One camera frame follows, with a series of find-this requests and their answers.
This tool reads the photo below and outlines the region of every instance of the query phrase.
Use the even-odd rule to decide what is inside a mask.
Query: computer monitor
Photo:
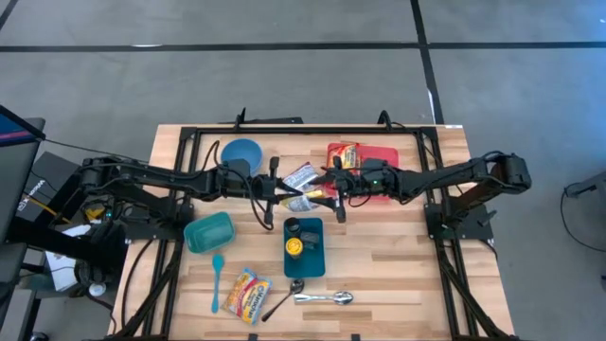
[[[0,147],[13,146],[44,140],[46,135],[39,129],[0,105]]]

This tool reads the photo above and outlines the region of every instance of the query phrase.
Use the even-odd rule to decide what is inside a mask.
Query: metal spoon
[[[265,313],[265,315],[261,318],[261,321],[265,322],[269,319],[269,317],[276,311],[277,307],[279,307],[282,303],[284,303],[284,301],[286,300],[286,298],[290,297],[292,294],[300,294],[303,291],[303,288],[305,287],[305,281],[303,281],[303,279],[295,279],[291,282],[291,289],[289,290],[289,293],[282,298],[282,300],[277,303],[277,305],[269,312]]]
[[[338,305],[346,305],[351,303],[353,295],[350,292],[336,292],[334,296],[309,296],[297,294],[294,296],[294,302],[307,302],[313,300],[332,299]]]

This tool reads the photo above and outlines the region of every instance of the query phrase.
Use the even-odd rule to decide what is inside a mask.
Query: teal plastic container
[[[236,229],[229,215],[219,212],[187,224],[183,235],[189,251],[204,253],[233,242]]]

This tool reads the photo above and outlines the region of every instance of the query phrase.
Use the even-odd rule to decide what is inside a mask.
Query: dark blue tray
[[[293,260],[284,249],[284,275],[287,278],[318,278],[326,273],[324,264],[324,233],[322,220],[319,218],[300,218],[299,224],[302,232],[317,233],[320,236],[315,249],[303,249],[298,260]],[[284,244],[290,239],[286,226],[284,226]]]

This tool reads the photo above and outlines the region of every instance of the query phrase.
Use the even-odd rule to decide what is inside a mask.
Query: wooden tabletop
[[[151,153],[152,165],[173,168],[181,127],[158,127]],[[463,129],[437,126],[437,131],[447,166],[470,158]],[[198,166],[204,162],[213,141],[221,141],[220,153],[226,143],[239,137],[242,135],[203,135]],[[286,176],[308,161],[320,171],[320,166],[326,164],[327,146],[331,142],[358,142],[395,148],[400,156],[401,169],[420,171],[416,140],[409,135],[246,137],[257,141],[263,149],[261,171],[268,171],[271,156],[280,157],[278,176]],[[168,193],[160,188],[149,188],[149,191],[156,195]],[[280,227],[291,216],[319,217],[324,222],[326,275],[306,279],[304,293],[331,295],[347,290],[354,294],[355,300],[348,306],[337,306],[332,302],[295,305],[292,299],[288,299],[268,322],[259,321],[257,326],[249,326],[226,311],[210,312],[214,277],[212,255],[192,254],[185,248],[169,338],[246,339],[252,332],[257,333],[260,340],[350,339],[353,333],[359,333],[362,339],[449,339],[436,250],[427,237],[423,216],[424,200],[425,197],[420,196],[406,206],[395,201],[370,201],[359,208],[347,207],[348,221],[345,224],[338,224],[334,213],[323,207],[298,214],[276,207],[276,230],[270,233],[257,223],[250,202],[246,200],[221,198],[213,203],[194,200],[197,218],[226,211],[236,226],[236,239],[221,249],[225,267],[221,274],[220,303],[244,267],[270,278],[274,283],[263,312],[288,293],[290,280],[283,273]],[[134,242],[128,251],[114,310],[118,324],[126,274],[143,244]],[[157,244],[154,242],[148,248],[134,271],[126,302],[128,316],[135,312],[149,292]],[[513,333],[494,255],[478,241],[463,241],[461,244],[472,293],[497,326]],[[155,310],[154,332],[160,330],[164,300],[163,295],[159,300],[160,309],[156,307]],[[461,331],[465,332],[467,328],[458,295],[455,295],[455,300]]]

